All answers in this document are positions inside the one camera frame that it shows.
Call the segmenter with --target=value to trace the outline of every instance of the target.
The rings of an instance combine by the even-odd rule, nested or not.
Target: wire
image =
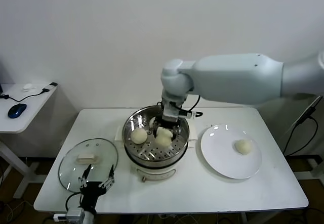
[[[24,101],[25,99],[28,99],[28,98],[30,98],[30,97],[34,97],[34,96],[41,95],[41,94],[43,94],[43,93],[45,93],[45,92],[46,92],[46,91],[41,91],[39,94],[29,95],[29,96],[24,97],[24,98],[21,99],[21,100],[14,99],[14,98],[10,97],[8,94],[1,95],[1,98],[4,98],[4,99],[12,99],[13,101],[19,103],[19,102],[21,102],[21,101]]]
[[[69,200],[70,200],[73,196],[78,195],[78,194],[81,194],[81,192],[73,193],[73,194],[71,194],[69,197],[67,197],[67,199],[66,199],[66,201],[65,201],[65,209],[66,209],[66,211],[69,210],[69,208],[68,208],[68,206],[67,206],[68,203],[69,203]]]
[[[179,108],[175,103],[172,103],[172,106],[175,107],[177,110],[180,110],[182,112],[192,113],[192,111],[190,111],[190,110],[185,110],[185,109]],[[196,112],[196,114],[195,114],[196,117],[201,117],[202,115],[203,115],[202,112]]]
[[[322,213],[324,215],[324,211],[321,211],[321,210],[316,209],[316,208],[306,208],[305,213],[307,213],[307,211],[309,211],[309,210],[316,210],[316,211],[318,211],[318,212],[320,212],[320,213]]]
[[[317,130],[318,130],[318,123],[317,123],[316,119],[314,119],[312,116],[309,116],[308,118],[311,119],[311,120],[313,120],[313,121],[315,122],[315,124],[316,124],[316,129],[315,129],[315,132],[314,132],[313,136],[310,138],[310,140],[309,140],[309,141],[308,141],[308,142],[307,142],[303,147],[301,147],[301,148],[298,149],[297,151],[295,151],[295,152],[293,152],[293,153],[291,153],[291,154],[289,154],[289,155],[287,155],[287,156],[291,156],[291,155],[293,155],[293,154],[295,154],[295,153],[297,153],[297,152],[303,150],[305,147],[307,147],[307,146],[311,143],[311,141],[312,141],[312,140],[314,139],[314,137],[316,136],[316,133],[317,133]]]
[[[0,165],[0,170],[1,170],[1,182],[0,182],[0,188],[1,188],[5,178],[5,172],[4,169],[1,167],[1,165]]]
[[[196,220],[192,215],[184,215],[183,217],[178,217],[178,216],[177,216],[178,220],[177,220],[174,224],[177,224],[178,222],[181,222],[181,223],[183,223],[183,224],[186,224],[186,223],[184,223],[184,222],[182,221],[182,219],[183,219],[183,218],[186,218],[186,217],[191,217],[191,218],[194,220],[194,223],[195,223],[195,224],[199,224],[198,221],[197,221],[197,220]]]
[[[286,145],[285,145],[285,149],[283,150],[282,154],[285,154],[285,152],[286,152],[286,150],[287,150],[287,147],[288,147],[288,144],[289,144],[289,142],[290,142],[290,140],[291,140],[291,138],[292,138],[292,136],[293,136],[293,134],[294,134],[294,131],[295,131],[295,129],[297,128],[297,126],[298,126],[298,124],[295,124],[295,126],[294,126],[292,132],[290,132],[290,136],[289,136],[289,138],[288,138],[288,141],[287,141],[287,143],[286,143]]]
[[[23,200],[19,205],[17,205],[15,208],[11,208],[11,206],[9,204],[5,204],[9,209],[10,209],[10,212],[7,216],[7,223],[12,223],[14,220],[16,220],[21,214],[22,212],[24,211],[25,209],[25,203],[27,203],[29,206],[33,207],[32,204],[30,204],[28,201],[26,200]],[[20,213],[14,218],[14,211],[23,204],[23,208],[22,210],[20,211]]]
[[[221,218],[221,219],[219,220],[219,223],[222,222],[222,221],[224,221],[224,220],[228,221],[228,222],[231,223],[231,224],[234,224],[234,222],[232,222],[232,221],[231,221],[230,219],[228,219],[227,217],[223,217],[223,218]]]
[[[312,105],[316,102],[316,104],[314,105],[314,107],[316,107],[317,105],[318,105],[318,103],[322,100],[322,96],[318,96],[316,99],[314,99],[313,100],[313,102],[311,103],[311,104],[309,104],[308,106],[307,106],[307,108],[303,111],[303,113],[301,113],[300,115],[299,115],[299,117],[295,120],[295,122],[294,123],[292,123],[291,124],[291,126],[281,135],[281,137],[279,137],[279,139],[278,139],[278,142],[289,132],[289,130],[291,130],[291,128],[293,128],[294,127],[294,125],[300,120],[300,118],[308,111],[308,109],[310,108],[310,107],[312,107]]]
[[[42,224],[45,224],[48,220],[53,220],[53,215],[46,217],[43,221]]]
[[[198,96],[197,102],[189,109],[189,111],[193,110],[197,106],[199,100],[200,100],[200,95]]]
[[[151,220],[151,222],[150,222],[150,224],[152,224],[153,223],[153,221],[154,221],[154,215],[152,216],[152,220]]]

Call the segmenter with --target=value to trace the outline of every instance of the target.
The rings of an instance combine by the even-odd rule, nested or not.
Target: white plate
[[[252,151],[247,155],[237,152],[234,143],[238,140],[249,140]],[[214,170],[230,178],[252,177],[262,162],[261,151],[253,138],[229,124],[214,125],[206,130],[201,139],[201,150]]]

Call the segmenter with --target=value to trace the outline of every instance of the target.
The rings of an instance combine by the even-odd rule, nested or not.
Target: table leg
[[[19,171],[23,176],[15,194],[15,199],[20,199],[24,194],[28,184],[42,184],[46,179],[46,175],[36,175],[34,171],[37,169],[39,163],[32,163],[28,167],[23,161],[19,159],[4,143],[0,142],[0,156],[3,157],[12,167]]]
[[[309,165],[313,168],[312,171],[294,172],[298,180],[319,180],[324,186],[324,162],[319,165],[314,159],[308,160]]]
[[[273,218],[275,215],[279,214],[281,211],[265,211],[256,214],[247,224],[263,224]]]

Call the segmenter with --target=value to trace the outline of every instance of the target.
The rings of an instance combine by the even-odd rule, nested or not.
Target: steamed bun
[[[155,138],[155,143],[157,143],[158,145],[160,145],[161,147],[169,147],[172,143],[171,137],[168,137],[167,135],[164,134],[159,134],[156,138]]]
[[[235,149],[243,154],[247,155],[252,151],[252,143],[248,140],[239,140],[234,143]]]
[[[143,128],[136,128],[131,133],[131,140],[135,144],[142,144],[147,139],[147,132]]]

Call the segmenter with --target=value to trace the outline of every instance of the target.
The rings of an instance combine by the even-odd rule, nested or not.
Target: floor
[[[52,160],[42,161],[40,166],[37,169],[38,174],[46,174],[50,170],[53,164]],[[310,166],[307,161],[301,159],[289,160],[289,164],[294,171],[307,171],[310,170]],[[7,168],[7,163],[0,159],[0,165],[5,170]],[[16,170],[12,170],[8,177],[3,182],[3,185],[0,188],[0,200],[4,203],[8,203],[11,208],[16,207],[18,204],[22,202],[22,200],[12,200],[12,196],[17,188],[18,184],[22,180],[22,175],[18,173]],[[309,181],[300,181],[300,184],[305,191],[308,199],[309,199],[309,207],[316,208],[321,211],[324,211],[324,188],[319,181],[309,180]],[[36,196],[41,189],[41,184],[32,184],[27,188],[23,199],[33,204]],[[5,205],[3,206],[0,202],[0,223],[8,223],[6,218],[10,213],[9,208]],[[303,217],[300,216],[302,213],[301,210],[296,211],[284,211],[273,219],[267,222],[267,224],[324,224],[324,214],[320,213],[316,210],[309,210],[306,212],[307,222],[304,220],[303,222],[297,221],[296,218],[303,220]],[[254,213],[249,213],[248,219],[253,217]],[[19,206],[13,215],[15,220],[12,220],[10,223],[33,223],[33,224],[41,224],[42,221],[49,216],[48,213],[37,212],[33,209],[32,206],[29,206],[25,203],[25,207],[23,209],[23,205]],[[161,219],[157,215],[98,215],[96,218],[96,223],[99,224],[194,224],[195,220],[199,224],[216,224],[217,218],[218,223],[220,224],[239,224],[242,223],[240,220],[240,215],[237,213],[233,214],[194,214],[191,216],[180,215],[177,217],[168,217],[165,219]]]

